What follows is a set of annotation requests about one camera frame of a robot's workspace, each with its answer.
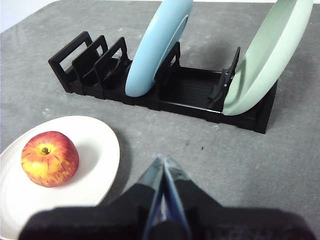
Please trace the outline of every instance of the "red apple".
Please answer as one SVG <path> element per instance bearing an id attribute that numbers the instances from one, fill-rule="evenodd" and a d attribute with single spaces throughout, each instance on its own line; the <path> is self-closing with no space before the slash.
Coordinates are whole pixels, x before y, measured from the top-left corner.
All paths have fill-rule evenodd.
<path id="1" fill-rule="evenodd" d="M 58 131 L 46 131 L 24 146 L 21 166 L 32 182 L 51 188 L 67 182 L 76 173 L 79 155 L 67 136 Z"/>

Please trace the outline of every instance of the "black dish rack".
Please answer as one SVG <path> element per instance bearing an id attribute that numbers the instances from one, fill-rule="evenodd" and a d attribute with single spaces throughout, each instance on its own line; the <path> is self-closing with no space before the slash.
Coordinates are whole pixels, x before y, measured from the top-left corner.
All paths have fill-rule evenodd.
<path id="1" fill-rule="evenodd" d="M 64 71 L 60 63 L 83 43 L 87 48 Z M 99 47 L 102 48 L 101 55 L 97 51 Z M 115 58 L 118 50 L 121 50 L 122 55 Z M 140 97 L 130 97 L 125 93 L 132 60 L 128 58 L 123 37 L 108 48 L 103 35 L 93 42 L 89 33 L 84 31 L 48 62 L 67 93 L 90 95 L 152 110 L 187 115 L 265 134 L 277 82 L 250 110 L 233 116 L 222 114 L 239 53 L 240 47 L 236 50 L 231 66 L 222 71 L 182 67 L 179 62 L 180 43 L 177 42 L 157 70 L 152 89 Z"/>

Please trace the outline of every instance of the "mint green plate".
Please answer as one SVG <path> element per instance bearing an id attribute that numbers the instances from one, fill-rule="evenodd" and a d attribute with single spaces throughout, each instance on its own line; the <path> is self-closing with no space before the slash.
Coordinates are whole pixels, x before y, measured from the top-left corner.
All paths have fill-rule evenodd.
<path id="1" fill-rule="evenodd" d="M 278 0 L 252 40 L 225 98 L 224 115 L 256 105 L 275 84 L 306 29 L 312 0 Z"/>

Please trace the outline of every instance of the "table surface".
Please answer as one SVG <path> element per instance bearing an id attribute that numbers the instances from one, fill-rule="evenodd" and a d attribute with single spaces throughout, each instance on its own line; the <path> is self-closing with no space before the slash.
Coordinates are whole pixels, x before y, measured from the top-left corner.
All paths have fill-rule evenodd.
<path id="1" fill-rule="evenodd" d="M 320 238 L 320 5 L 278 82 L 266 134 L 121 102 L 65 93 L 48 59 L 82 31 L 108 45 L 125 37 L 133 59 L 159 2 L 58 1 L 1 34 L 1 152 L 31 128 L 63 116 L 107 123 L 120 165 L 104 203 L 137 181 L 158 153 L 172 156 L 225 206 L 295 212 Z M 196 2 L 181 65 L 228 68 L 242 59 L 270 3 Z"/>

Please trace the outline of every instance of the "blue plate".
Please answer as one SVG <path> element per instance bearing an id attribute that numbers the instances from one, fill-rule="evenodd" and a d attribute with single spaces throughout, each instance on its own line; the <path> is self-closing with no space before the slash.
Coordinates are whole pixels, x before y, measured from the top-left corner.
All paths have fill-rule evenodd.
<path id="1" fill-rule="evenodd" d="M 139 97 L 154 85 L 156 72 L 179 41 L 188 21 L 193 0 L 164 0 L 153 16 L 134 56 L 125 94 Z"/>

